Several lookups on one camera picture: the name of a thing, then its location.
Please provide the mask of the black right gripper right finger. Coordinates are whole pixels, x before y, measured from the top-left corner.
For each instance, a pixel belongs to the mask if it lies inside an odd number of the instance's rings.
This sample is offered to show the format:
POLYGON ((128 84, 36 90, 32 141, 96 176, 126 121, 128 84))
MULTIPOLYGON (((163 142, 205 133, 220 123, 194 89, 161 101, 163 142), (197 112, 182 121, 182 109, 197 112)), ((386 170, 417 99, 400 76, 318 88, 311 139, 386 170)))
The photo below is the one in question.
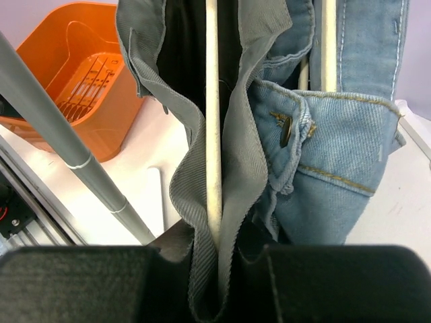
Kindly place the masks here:
POLYGON ((295 246, 246 221, 232 263, 233 322, 429 322, 430 273, 401 246, 295 246))

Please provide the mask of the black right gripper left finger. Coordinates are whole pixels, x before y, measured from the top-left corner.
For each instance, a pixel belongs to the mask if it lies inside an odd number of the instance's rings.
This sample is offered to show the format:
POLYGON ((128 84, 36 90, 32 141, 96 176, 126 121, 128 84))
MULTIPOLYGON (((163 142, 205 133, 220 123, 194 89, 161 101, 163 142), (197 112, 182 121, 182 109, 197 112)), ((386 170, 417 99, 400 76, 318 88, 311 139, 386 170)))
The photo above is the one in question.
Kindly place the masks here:
POLYGON ((148 246, 25 247, 1 259, 2 322, 189 322, 194 231, 148 246))

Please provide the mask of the grey pleated skirt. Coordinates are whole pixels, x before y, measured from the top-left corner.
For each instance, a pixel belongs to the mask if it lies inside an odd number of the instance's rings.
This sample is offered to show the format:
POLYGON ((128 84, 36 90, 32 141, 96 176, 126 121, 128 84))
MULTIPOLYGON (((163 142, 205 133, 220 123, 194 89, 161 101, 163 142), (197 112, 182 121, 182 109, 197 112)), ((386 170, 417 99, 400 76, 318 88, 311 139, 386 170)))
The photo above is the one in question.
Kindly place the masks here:
POLYGON ((149 94, 184 125, 189 149, 169 187, 193 230, 188 303, 197 322, 223 322, 238 231, 267 182, 267 164, 247 91, 276 38, 292 21, 285 1, 218 3, 223 213, 220 245, 208 226, 205 160, 205 4, 120 1, 117 32, 138 94, 149 94))

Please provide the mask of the light blue denim skirt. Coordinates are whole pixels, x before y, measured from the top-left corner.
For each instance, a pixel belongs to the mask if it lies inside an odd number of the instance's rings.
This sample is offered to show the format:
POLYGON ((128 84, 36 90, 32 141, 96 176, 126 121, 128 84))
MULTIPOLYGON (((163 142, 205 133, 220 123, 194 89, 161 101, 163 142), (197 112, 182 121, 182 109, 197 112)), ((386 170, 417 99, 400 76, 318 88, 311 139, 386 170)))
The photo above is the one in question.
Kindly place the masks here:
POLYGON ((393 102, 409 3, 338 1, 337 88, 321 86, 320 1, 288 1, 248 98, 268 168, 253 216, 293 244, 342 244, 402 147, 393 102))

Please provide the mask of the cream hanger of grey skirt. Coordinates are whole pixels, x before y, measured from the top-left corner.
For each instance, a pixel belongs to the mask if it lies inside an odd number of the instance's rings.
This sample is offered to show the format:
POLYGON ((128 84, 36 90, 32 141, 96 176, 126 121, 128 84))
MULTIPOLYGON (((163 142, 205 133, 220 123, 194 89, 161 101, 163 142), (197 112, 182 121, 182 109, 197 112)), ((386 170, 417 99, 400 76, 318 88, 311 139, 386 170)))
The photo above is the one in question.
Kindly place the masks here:
POLYGON ((222 222, 222 163, 218 53, 218 2, 205 2, 205 170, 207 224, 216 250, 222 222))

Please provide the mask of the cream hanger of denim skirt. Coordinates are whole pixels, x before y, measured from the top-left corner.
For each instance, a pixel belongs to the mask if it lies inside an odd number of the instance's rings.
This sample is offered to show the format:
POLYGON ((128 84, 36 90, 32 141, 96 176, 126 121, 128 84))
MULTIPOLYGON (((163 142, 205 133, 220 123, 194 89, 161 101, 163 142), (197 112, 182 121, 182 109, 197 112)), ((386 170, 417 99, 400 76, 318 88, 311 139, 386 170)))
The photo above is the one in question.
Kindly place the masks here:
POLYGON ((320 13, 321 91, 337 91, 337 2, 317 1, 320 13))

